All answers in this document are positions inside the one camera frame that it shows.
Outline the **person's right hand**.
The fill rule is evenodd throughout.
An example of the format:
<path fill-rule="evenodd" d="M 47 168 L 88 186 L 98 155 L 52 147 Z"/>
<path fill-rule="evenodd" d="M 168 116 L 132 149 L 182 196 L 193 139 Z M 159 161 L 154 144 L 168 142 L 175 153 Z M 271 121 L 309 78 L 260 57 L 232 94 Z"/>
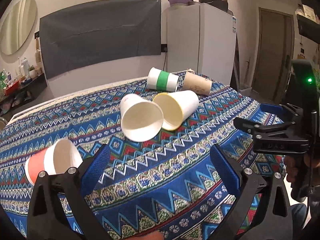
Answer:
<path fill-rule="evenodd" d="M 286 156 L 284 159 L 284 164 L 286 165 L 287 181 L 289 183 L 294 183 L 298 174 L 298 168 L 296 168 L 296 161 L 293 157 Z"/>

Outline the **person's left hand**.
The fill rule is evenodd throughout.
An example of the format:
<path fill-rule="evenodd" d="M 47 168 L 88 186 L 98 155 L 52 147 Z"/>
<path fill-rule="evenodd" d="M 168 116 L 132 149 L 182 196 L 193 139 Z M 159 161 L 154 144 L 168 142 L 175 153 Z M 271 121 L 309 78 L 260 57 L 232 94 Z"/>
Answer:
<path fill-rule="evenodd" d="M 154 231 L 144 236 L 130 237 L 127 240 L 164 240 L 164 236 L 159 231 Z"/>

